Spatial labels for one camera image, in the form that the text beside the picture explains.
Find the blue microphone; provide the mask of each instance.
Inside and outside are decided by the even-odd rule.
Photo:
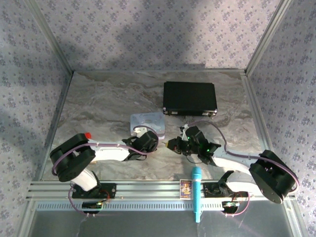
[[[201,216],[201,180],[202,180],[201,168],[193,167],[192,169],[193,212],[196,216],[196,223],[200,222],[200,216]]]

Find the red cap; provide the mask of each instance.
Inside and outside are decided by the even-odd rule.
[[[85,133],[85,137],[86,137],[87,139],[91,139],[91,133],[86,132],[86,133]]]

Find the patterned wall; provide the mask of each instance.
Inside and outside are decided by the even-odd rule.
[[[245,68],[279,0],[38,0],[73,70]]]
[[[294,0],[251,79],[275,150],[296,172],[316,236],[316,2]]]
[[[0,236],[13,236],[66,74],[22,0],[0,2]]]

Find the marble surface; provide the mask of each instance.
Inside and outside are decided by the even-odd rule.
[[[145,161],[108,160],[90,164],[88,169],[95,171],[101,180],[190,179],[195,165],[202,168],[203,179],[219,179],[224,174],[222,168],[192,164],[162,143],[180,135],[180,126],[200,119],[215,122],[225,134],[229,148],[250,153],[262,151],[239,73],[220,72],[76,72],[51,149],[81,132],[90,132],[92,139],[98,141],[130,137],[130,115],[161,111],[163,83],[168,80],[214,83],[217,115],[214,118],[165,116],[166,136],[158,150]],[[206,123],[197,126],[209,141],[224,144],[212,126]],[[51,175],[51,167],[48,159],[43,180],[56,179]]]

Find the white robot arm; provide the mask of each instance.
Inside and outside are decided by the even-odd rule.
[[[225,186],[234,193],[264,195],[274,203],[282,203],[295,183],[298,187],[296,175],[273,152],[265,150],[257,155],[228,151],[224,135],[215,128],[223,136],[224,146],[208,142],[198,127],[187,124],[180,128],[182,137],[169,140],[166,146],[177,154],[197,155],[205,164],[229,170],[224,175]]]
[[[74,182],[85,192],[94,190],[99,181],[86,168],[91,162],[139,160],[140,156],[156,150],[158,137],[154,132],[139,128],[136,133],[137,136],[118,142],[97,142],[88,133],[79,133],[50,153],[52,174],[57,175],[61,182]]]

